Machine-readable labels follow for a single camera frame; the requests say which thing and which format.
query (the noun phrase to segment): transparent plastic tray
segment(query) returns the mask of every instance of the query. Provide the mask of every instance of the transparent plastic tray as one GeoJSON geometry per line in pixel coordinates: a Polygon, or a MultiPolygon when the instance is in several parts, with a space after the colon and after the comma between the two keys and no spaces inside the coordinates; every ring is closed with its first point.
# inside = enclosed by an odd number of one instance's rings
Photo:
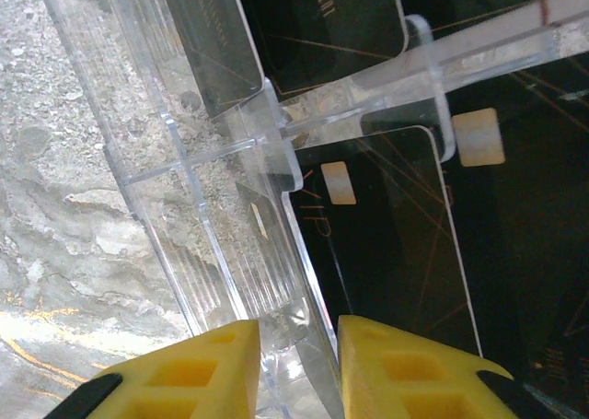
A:
{"type": "MultiPolygon", "coordinates": [[[[587,16],[586,1],[536,1],[437,42],[409,16],[410,46],[399,58],[281,105],[239,1],[223,0],[214,9],[227,30],[215,45],[227,40],[239,55],[249,94],[219,98],[223,113],[213,117],[186,96],[209,87],[197,86],[165,0],[45,3],[191,332],[259,319],[257,417],[320,418],[342,417],[337,344],[288,199],[303,185],[293,140],[304,135],[310,147],[360,137],[366,113],[429,99],[446,161],[456,142],[445,92],[574,53],[562,37],[587,16]]],[[[218,66],[211,57],[202,64],[218,66]]],[[[234,88],[219,83],[218,92],[234,88]]]]}

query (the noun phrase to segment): marble surface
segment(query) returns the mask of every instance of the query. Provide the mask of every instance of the marble surface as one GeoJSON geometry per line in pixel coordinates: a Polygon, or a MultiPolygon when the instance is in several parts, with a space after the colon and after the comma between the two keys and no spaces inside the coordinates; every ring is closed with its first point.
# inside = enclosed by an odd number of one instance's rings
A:
{"type": "Polygon", "coordinates": [[[42,0],[0,0],[0,416],[187,336],[42,0]]]}

